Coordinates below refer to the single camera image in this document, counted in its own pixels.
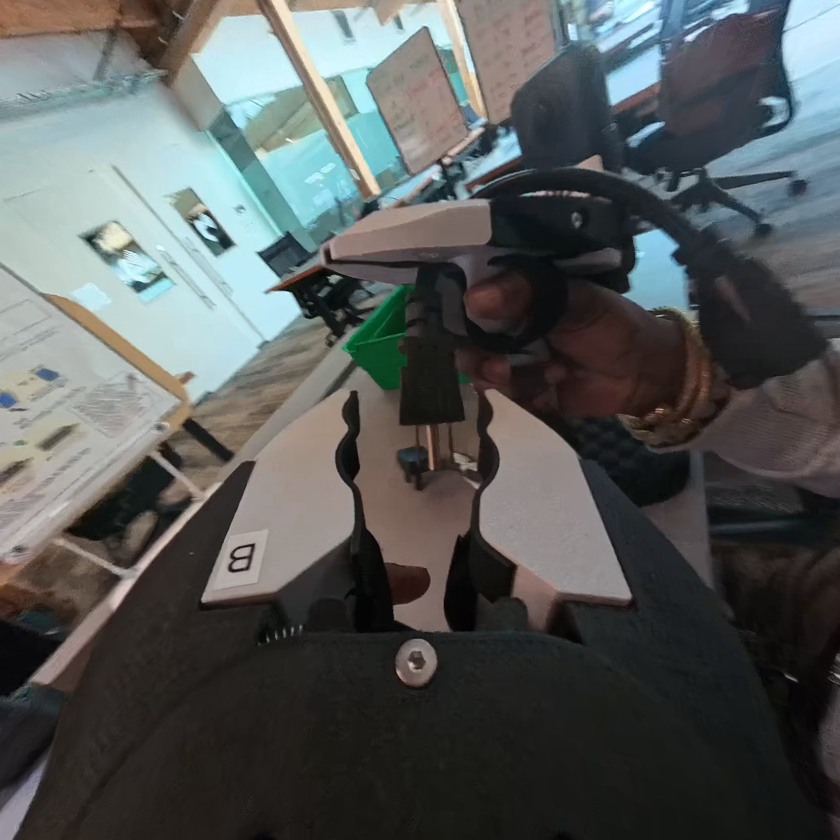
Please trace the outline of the person's right forearm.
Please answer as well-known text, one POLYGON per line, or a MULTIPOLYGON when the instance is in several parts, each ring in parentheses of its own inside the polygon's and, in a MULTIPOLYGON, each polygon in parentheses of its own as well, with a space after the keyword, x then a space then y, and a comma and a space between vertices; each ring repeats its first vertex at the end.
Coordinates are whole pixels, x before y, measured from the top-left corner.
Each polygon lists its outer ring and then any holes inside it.
POLYGON ((731 389, 687 444, 754 476, 839 498, 839 340, 795 373, 731 389))

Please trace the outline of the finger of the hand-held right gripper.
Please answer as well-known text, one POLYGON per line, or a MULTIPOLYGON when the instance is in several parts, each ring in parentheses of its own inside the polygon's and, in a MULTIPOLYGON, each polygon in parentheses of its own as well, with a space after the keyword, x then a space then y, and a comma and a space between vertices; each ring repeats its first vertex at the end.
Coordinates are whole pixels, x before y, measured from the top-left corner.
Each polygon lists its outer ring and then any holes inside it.
POLYGON ((461 268, 447 261, 334 261, 336 275, 389 286, 416 285, 424 271, 432 272, 435 278, 446 277, 461 285, 461 268))
POLYGON ((486 246, 491 236, 489 200, 391 206, 328 239, 320 260, 324 265, 367 265, 447 256, 486 246))

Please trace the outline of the person's right hand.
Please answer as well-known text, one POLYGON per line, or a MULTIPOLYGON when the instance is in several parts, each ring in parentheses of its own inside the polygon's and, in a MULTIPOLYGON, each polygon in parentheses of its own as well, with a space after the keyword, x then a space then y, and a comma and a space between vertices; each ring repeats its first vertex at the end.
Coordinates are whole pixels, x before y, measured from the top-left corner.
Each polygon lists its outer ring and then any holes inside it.
POLYGON ((642 416, 674 404, 685 371, 680 326, 586 280, 571 280, 549 357, 513 367, 504 355, 467 346, 459 369, 479 392, 496 390, 533 413, 642 416))

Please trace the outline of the wooden post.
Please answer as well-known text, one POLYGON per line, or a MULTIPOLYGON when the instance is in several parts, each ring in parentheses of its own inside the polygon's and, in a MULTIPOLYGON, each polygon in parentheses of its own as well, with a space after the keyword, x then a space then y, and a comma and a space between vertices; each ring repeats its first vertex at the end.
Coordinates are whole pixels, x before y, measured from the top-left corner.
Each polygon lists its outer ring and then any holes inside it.
POLYGON ((333 149, 348 169, 356 189, 364 198, 381 195, 382 190, 353 137, 337 100, 299 34, 289 6, 283 1, 256 1, 256 5, 296 71, 313 110, 333 149))

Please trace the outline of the brown office chair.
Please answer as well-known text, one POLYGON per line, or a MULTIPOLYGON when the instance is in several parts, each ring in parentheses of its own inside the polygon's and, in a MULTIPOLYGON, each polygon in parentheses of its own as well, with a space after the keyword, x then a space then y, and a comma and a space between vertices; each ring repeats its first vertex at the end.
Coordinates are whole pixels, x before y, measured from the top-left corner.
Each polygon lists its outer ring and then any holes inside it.
POLYGON ((797 103, 784 62, 783 36, 791 3, 750 2, 695 37, 678 36, 661 65, 656 95, 657 129, 626 145, 626 165, 666 182, 678 210, 725 207, 766 238, 773 226, 733 191, 786 182, 789 196, 801 196, 808 182, 795 171, 715 177, 711 163, 784 131, 797 103))

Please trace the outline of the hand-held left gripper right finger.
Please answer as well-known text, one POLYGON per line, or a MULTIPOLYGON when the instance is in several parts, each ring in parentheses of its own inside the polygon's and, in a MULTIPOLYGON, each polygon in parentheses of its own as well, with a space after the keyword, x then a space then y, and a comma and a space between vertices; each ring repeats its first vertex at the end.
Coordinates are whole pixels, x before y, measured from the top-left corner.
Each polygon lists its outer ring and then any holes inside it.
POLYGON ((568 604, 627 608, 633 595, 578 455, 499 391, 479 400, 479 485, 469 578, 493 603, 519 600, 531 629, 568 604))

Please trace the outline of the wall picture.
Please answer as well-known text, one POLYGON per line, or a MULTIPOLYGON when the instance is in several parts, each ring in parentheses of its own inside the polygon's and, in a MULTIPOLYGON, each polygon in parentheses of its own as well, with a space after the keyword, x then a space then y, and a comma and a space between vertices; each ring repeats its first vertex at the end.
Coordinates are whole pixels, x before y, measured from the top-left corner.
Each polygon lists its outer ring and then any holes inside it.
POLYGON ((171 193, 166 200, 212 255, 219 257, 235 247, 224 226, 192 188, 171 193))
POLYGON ((160 263, 121 223, 108 221, 81 233, 79 238, 142 301, 150 302, 174 288, 173 279, 160 263))

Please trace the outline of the black office chair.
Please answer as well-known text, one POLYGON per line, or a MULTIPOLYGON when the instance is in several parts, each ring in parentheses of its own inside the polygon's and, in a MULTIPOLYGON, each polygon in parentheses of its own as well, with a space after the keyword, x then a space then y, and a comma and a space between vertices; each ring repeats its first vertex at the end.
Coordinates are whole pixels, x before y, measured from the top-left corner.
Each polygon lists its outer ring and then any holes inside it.
POLYGON ((293 234, 285 234, 260 250, 257 256, 276 275, 279 282, 267 293, 285 291, 292 295, 308 320, 321 320, 329 335, 325 339, 332 348, 351 328, 362 324, 371 308, 354 305, 354 297, 373 293, 359 280, 346 278, 324 268, 318 251, 301 245, 293 234))
POLYGON ((511 125, 523 170, 548 171, 593 158, 605 172, 624 168, 624 141, 593 44, 571 42, 541 66, 513 96, 511 125))

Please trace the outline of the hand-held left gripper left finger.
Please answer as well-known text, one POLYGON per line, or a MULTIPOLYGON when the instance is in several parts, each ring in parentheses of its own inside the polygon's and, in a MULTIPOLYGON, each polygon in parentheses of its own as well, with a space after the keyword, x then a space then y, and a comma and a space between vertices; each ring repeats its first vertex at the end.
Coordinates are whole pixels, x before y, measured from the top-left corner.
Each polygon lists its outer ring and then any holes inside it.
POLYGON ((309 607, 352 595, 364 515, 354 478, 357 392, 336 391, 256 457, 202 595, 204 607, 309 607))

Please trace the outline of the black foam pad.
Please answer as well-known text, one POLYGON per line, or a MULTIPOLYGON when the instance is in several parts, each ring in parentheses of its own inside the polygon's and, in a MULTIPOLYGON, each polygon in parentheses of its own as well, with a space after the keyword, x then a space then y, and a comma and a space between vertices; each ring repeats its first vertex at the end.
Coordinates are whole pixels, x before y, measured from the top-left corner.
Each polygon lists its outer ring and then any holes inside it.
POLYGON ((690 483, 690 456, 683 452, 658 455, 636 440, 618 420, 555 418, 546 424, 582 459, 600 466, 639 508, 669 501, 690 483))

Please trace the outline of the person's left hand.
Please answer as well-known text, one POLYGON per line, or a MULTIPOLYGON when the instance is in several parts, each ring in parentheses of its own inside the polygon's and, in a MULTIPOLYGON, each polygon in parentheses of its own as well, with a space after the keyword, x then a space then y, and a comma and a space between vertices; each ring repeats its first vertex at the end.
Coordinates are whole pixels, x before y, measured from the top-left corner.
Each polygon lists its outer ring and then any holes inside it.
POLYGON ((431 585, 431 575, 422 566, 385 563, 385 572, 395 606, 418 601, 431 585))

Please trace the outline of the poster board on white stand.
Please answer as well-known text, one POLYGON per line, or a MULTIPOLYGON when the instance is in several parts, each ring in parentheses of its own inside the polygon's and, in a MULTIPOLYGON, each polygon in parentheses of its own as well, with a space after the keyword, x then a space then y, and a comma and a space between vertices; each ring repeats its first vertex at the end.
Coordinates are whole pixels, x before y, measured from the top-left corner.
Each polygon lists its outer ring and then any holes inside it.
POLYGON ((80 304, 6 266, 1 304, 2 569, 54 544, 130 578, 65 533, 145 459, 205 501, 160 453, 191 415, 184 384, 80 304))

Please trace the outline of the whiteboard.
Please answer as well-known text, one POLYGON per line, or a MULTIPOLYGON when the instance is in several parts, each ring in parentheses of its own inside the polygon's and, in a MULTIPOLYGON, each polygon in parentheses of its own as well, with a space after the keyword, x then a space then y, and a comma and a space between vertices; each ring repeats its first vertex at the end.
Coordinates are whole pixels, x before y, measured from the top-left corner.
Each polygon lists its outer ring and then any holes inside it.
POLYGON ((487 119, 500 125, 522 85, 558 48, 556 13, 548 1, 456 1, 487 119))
POLYGON ((468 123, 428 27, 372 68, 365 84, 409 175, 468 139, 468 123))

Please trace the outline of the green plastic bin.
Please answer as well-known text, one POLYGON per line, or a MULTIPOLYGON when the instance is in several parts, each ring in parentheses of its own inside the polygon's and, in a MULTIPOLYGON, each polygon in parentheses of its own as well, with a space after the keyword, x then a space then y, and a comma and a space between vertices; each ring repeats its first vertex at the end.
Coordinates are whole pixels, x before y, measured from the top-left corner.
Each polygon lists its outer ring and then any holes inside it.
POLYGON ((404 384, 416 390, 421 383, 440 382, 447 372, 459 383, 469 383, 455 362, 446 359, 455 349, 451 336, 440 327, 417 326, 406 316, 414 291, 414 286, 396 287, 344 350, 385 391, 404 384))

